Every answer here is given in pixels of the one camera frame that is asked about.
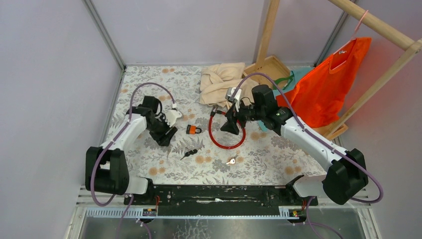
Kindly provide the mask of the red cable lock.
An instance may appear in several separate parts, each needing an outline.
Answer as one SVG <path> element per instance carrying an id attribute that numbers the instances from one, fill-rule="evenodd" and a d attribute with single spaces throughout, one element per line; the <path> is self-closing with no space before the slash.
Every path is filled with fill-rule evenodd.
<path id="1" fill-rule="evenodd" d="M 223 136 L 221 134 L 219 134 L 217 138 L 214 137 L 213 133 L 215 132 L 215 128 L 213 126 L 213 119 L 216 115 L 225 115 L 225 112 L 220 110 L 217 105 L 212 107 L 210 118 L 208 121 L 208 134 L 211 139 L 211 142 L 215 146 L 225 150 L 235 149 L 242 146 L 246 140 L 246 130 L 244 127 L 240 127 L 239 129 L 241 136 L 238 137 L 238 141 L 235 141 L 234 139 L 229 139 L 229 136 Z"/>

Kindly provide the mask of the small black key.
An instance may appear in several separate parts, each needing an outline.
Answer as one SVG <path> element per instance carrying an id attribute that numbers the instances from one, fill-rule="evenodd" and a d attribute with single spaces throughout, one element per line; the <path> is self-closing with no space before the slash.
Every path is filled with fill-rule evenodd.
<path id="1" fill-rule="evenodd" d="M 184 153 L 184 156 L 180 160 L 182 160 L 182 159 L 184 159 L 186 157 L 189 157 L 191 155 L 197 154 L 197 152 L 198 152 L 197 149 L 189 150 L 189 151 L 187 151 L 187 152 Z"/>

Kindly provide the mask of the silver key pair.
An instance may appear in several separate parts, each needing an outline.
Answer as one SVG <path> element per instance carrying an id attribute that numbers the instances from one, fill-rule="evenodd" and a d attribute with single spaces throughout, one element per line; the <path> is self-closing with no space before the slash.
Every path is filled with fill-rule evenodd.
<path id="1" fill-rule="evenodd" d="M 231 157 L 227 162 L 226 165 L 234 165 L 236 163 L 238 155 Z"/>

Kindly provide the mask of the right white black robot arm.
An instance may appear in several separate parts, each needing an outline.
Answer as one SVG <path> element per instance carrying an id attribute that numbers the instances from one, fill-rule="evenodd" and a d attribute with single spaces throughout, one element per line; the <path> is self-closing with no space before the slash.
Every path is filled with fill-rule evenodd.
<path id="1" fill-rule="evenodd" d="M 347 150 L 306 126 L 288 107 L 278 106 L 267 85 L 252 88 L 252 96 L 253 102 L 247 106 L 241 101 L 240 94 L 236 94 L 220 129 L 238 135 L 239 129 L 247 122 L 261 121 L 268 129 L 308 153 L 326 172 L 325 175 L 300 176 L 290 182 L 292 188 L 285 192 L 288 203 L 298 205 L 305 197 L 327 196 L 343 205 L 368 185 L 368 176 L 363 172 L 365 159 L 358 149 Z"/>

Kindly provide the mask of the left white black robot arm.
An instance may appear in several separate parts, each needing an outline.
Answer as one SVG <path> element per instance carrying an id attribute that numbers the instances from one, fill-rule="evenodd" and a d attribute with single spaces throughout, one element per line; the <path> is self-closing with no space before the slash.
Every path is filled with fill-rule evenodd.
<path id="1" fill-rule="evenodd" d="M 100 146 L 91 146 L 86 152 L 85 187 L 87 190 L 114 195 L 135 194 L 144 205 L 154 200 L 151 180 L 130 176 L 125 154 L 135 140 L 148 131 L 159 146 L 169 146 L 177 132 L 175 123 L 182 117 L 176 104 L 167 112 L 161 111 L 161 101 L 145 96 L 143 102 L 132 106 L 124 122 L 112 139 Z"/>

